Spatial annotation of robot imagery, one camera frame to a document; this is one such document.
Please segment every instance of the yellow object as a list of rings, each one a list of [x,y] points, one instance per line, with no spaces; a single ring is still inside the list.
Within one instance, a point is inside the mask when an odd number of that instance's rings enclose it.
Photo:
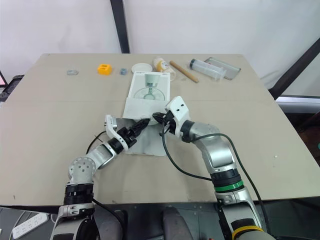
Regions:
[[[263,230],[258,227],[258,226],[242,226],[237,228],[233,233],[232,233],[232,240],[236,239],[236,236],[240,233],[242,233],[243,231],[247,231],[247,230],[257,230],[260,232],[263,232]]]
[[[100,64],[97,70],[99,74],[109,75],[112,71],[112,67],[110,64]]]

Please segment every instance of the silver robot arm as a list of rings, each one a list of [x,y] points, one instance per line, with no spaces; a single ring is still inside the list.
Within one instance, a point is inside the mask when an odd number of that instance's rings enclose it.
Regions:
[[[115,117],[105,118],[106,133],[111,138],[78,157],[69,166],[69,181],[65,186],[63,205],[59,208],[50,240],[96,240],[98,228],[93,218],[93,176],[122,151],[133,146],[150,119],[143,119],[128,129],[118,129]]]
[[[214,185],[218,201],[219,223],[226,240],[274,240],[263,232],[261,219],[248,189],[238,173],[233,152],[220,136],[198,137],[220,133],[210,124],[190,121],[189,109],[180,96],[165,108],[166,113],[152,116],[177,138],[194,143],[202,153],[207,171]]]

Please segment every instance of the power strip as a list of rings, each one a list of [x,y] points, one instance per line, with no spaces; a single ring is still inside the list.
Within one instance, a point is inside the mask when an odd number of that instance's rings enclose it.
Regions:
[[[12,235],[14,239],[18,239],[23,235],[29,233],[33,229],[39,227],[49,220],[49,216],[47,213],[38,213],[37,215],[31,217],[27,221],[21,223],[12,229]]]

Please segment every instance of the black cable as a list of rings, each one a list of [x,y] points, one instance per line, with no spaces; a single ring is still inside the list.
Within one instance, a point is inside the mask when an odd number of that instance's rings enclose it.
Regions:
[[[265,205],[264,205],[264,203],[262,202],[262,199],[261,199],[261,197],[260,197],[260,194],[259,194],[259,192],[258,192],[258,190],[257,190],[257,188],[256,188],[256,186],[255,186],[255,184],[254,184],[254,182],[252,181],[252,179],[251,179],[251,177],[249,176],[249,174],[247,173],[244,165],[242,164],[242,162],[241,162],[241,160],[240,160],[240,157],[239,157],[239,155],[238,155],[238,152],[237,152],[237,150],[236,150],[236,147],[235,147],[234,143],[232,142],[231,138],[228,137],[228,136],[227,136],[226,134],[224,134],[224,133],[210,133],[210,134],[206,134],[206,135],[203,135],[203,136],[199,136],[199,137],[197,137],[196,139],[194,139],[192,142],[195,142],[195,141],[197,141],[197,140],[204,139],[204,138],[214,137],[214,136],[223,136],[223,137],[225,137],[225,138],[229,141],[229,143],[231,144],[231,147],[232,147],[232,149],[233,149],[233,151],[234,151],[234,154],[235,154],[235,156],[236,156],[236,158],[237,158],[237,160],[238,160],[238,162],[239,162],[239,165],[240,165],[240,167],[242,168],[245,176],[248,178],[248,180],[249,180],[249,182],[250,182],[250,184],[251,184],[251,186],[252,186],[252,188],[253,188],[253,190],[254,190],[257,198],[258,198],[258,201],[259,201],[259,204],[260,204],[260,206],[261,206],[262,213],[263,213],[263,218],[264,218],[264,222],[265,222],[266,231],[267,231],[268,234],[271,235],[270,224],[269,224],[267,212],[266,212],[266,209],[265,209]]]
[[[184,170],[182,170],[176,163],[175,161],[173,160],[173,158],[171,157],[169,151],[168,151],[168,148],[167,148],[167,145],[166,145],[166,140],[165,140],[165,124],[163,123],[162,124],[163,128],[162,128],[162,133],[161,133],[161,138],[162,138],[162,145],[163,145],[163,148],[164,148],[164,151],[166,153],[166,155],[168,156],[170,162],[173,164],[173,166],[178,169],[181,173],[185,174],[185,175],[188,175],[190,177],[193,177],[193,178],[196,178],[196,179],[203,179],[203,180],[207,180],[207,181],[210,181],[211,182],[211,178],[208,178],[208,177],[204,177],[204,176],[198,176],[198,175],[194,175],[194,174],[191,174],[189,172],[186,172]]]
[[[92,198],[92,202],[94,202],[95,204],[97,204],[101,208],[107,210],[109,213],[111,213],[119,221],[119,223],[121,225],[121,228],[122,228],[122,240],[125,240],[126,239],[125,223],[121,220],[121,218],[112,209],[110,209],[107,206],[103,205],[101,202],[95,200],[94,198]]]
[[[93,215],[93,214],[92,214],[92,221],[93,221],[93,224],[95,225],[96,239],[97,240],[101,240],[99,228],[98,228],[97,223],[96,223],[95,215]]]
[[[92,142],[89,144],[88,149],[86,150],[86,153],[85,153],[85,154],[88,154],[88,153],[89,153],[89,151],[90,151],[90,149],[91,149],[91,147],[92,147],[92,144],[94,144],[95,141],[96,141],[97,139],[99,139],[99,137],[100,137],[102,134],[104,134],[104,133],[106,133],[106,131],[102,131],[102,132],[100,132],[97,136],[95,136],[95,138],[94,138],[94,139],[92,140]]]

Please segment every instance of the black metal frame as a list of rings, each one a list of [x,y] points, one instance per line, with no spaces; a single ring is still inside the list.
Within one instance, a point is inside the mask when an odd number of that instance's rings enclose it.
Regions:
[[[276,100],[320,53],[320,38],[269,89]]]
[[[110,0],[116,32],[118,34],[121,52],[129,54],[129,41],[127,34],[126,16],[123,0]]]

